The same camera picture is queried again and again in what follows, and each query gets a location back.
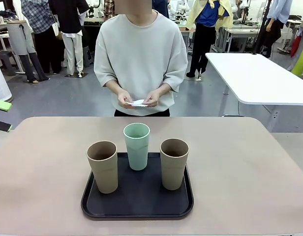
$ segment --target blue plaid shirt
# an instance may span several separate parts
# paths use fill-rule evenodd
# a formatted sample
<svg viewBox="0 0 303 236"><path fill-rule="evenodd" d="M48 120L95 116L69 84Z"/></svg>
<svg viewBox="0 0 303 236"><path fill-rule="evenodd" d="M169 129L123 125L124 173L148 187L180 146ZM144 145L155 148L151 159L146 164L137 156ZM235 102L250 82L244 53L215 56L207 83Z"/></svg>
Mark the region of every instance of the blue plaid shirt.
<svg viewBox="0 0 303 236"><path fill-rule="evenodd" d="M55 22L48 0L22 0L22 12L34 33L43 33Z"/></svg>

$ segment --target red cloth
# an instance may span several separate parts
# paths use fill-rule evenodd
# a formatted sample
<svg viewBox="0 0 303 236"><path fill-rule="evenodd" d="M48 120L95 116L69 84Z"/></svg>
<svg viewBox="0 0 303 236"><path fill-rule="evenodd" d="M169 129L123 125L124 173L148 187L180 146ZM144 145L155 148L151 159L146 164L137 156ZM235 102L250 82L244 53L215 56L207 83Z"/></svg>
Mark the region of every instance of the red cloth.
<svg viewBox="0 0 303 236"><path fill-rule="evenodd" d="M291 57L293 57L296 54L299 48L300 40L301 40L301 36L297 36L291 48L291 52L290 52Z"/></svg>

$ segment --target white paper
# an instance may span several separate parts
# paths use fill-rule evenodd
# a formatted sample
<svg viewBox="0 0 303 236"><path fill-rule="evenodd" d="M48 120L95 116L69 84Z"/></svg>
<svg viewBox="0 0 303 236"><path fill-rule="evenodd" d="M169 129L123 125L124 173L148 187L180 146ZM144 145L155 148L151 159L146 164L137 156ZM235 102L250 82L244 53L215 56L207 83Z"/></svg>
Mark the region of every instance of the white paper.
<svg viewBox="0 0 303 236"><path fill-rule="evenodd" d="M126 102L127 104L130 104L133 107L146 107L147 105L143 105L144 99L137 100L134 102Z"/></svg>

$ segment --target tray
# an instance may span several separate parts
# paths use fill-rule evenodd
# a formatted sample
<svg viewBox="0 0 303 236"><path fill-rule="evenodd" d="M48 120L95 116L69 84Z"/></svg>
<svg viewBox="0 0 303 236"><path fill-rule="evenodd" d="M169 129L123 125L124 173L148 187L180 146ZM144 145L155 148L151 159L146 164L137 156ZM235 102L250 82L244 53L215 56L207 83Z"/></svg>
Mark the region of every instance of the tray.
<svg viewBox="0 0 303 236"><path fill-rule="evenodd" d="M127 153L118 153L119 186L111 194L99 192L91 173L81 207L93 219L105 218L183 218L193 208L193 194L187 167L182 186L167 190L161 183L160 153L149 153L142 171L130 168Z"/></svg>

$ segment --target green cup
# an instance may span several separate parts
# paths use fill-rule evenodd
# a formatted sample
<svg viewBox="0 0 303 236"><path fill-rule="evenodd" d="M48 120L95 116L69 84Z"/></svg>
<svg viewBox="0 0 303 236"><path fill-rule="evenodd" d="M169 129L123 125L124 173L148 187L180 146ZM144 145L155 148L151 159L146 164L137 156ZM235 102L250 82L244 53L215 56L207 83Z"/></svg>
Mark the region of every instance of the green cup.
<svg viewBox="0 0 303 236"><path fill-rule="evenodd" d="M150 128L142 123L129 124L124 128L128 161L135 171L141 171L147 166L150 132Z"/></svg>

